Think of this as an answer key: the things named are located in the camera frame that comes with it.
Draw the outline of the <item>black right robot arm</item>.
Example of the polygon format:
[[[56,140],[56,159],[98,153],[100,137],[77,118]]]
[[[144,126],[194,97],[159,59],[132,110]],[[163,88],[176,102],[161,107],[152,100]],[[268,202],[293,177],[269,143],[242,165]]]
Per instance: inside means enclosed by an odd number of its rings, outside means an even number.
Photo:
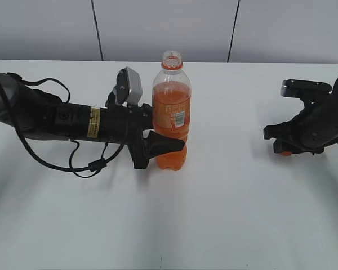
[[[314,155],[338,145],[338,78],[334,85],[287,79],[282,82],[281,96],[300,99],[304,108],[291,120],[264,128],[264,139],[275,139],[274,153]]]

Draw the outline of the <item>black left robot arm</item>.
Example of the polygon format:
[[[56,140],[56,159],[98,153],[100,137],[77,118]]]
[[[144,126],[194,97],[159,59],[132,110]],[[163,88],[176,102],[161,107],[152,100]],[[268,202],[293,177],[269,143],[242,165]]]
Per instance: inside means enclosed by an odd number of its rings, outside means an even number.
[[[140,76],[121,69],[105,106],[63,101],[38,89],[39,82],[15,73],[0,73],[0,122],[15,128],[23,144],[28,140],[94,141],[129,149],[134,168],[145,169],[151,158],[181,151],[185,143],[153,131],[153,109],[139,104]]]

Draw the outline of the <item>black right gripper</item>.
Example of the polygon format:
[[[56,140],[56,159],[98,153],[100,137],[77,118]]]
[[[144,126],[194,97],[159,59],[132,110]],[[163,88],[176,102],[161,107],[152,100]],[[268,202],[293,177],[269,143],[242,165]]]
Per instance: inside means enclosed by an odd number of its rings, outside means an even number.
[[[265,140],[274,138],[273,151],[321,154],[327,146],[338,145],[338,101],[307,104],[294,118],[263,129]]]

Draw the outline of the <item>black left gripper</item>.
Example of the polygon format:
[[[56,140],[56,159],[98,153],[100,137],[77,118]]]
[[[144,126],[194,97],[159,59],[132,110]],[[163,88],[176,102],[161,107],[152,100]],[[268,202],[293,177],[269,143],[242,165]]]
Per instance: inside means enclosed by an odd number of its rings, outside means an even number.
[[[108,109],[101,109],[99,126],[99,141],[117,143],[119,148],[105,159],[108,163],[115,159],[124,146],[127,146],[135,169],[146,169],[149,159],[181,151],[185,142],[181,139],[160,135],[151,129],[152,107],[144,103],[142,106],[110,105]],[[151,130],[145,138],[143,131]]]

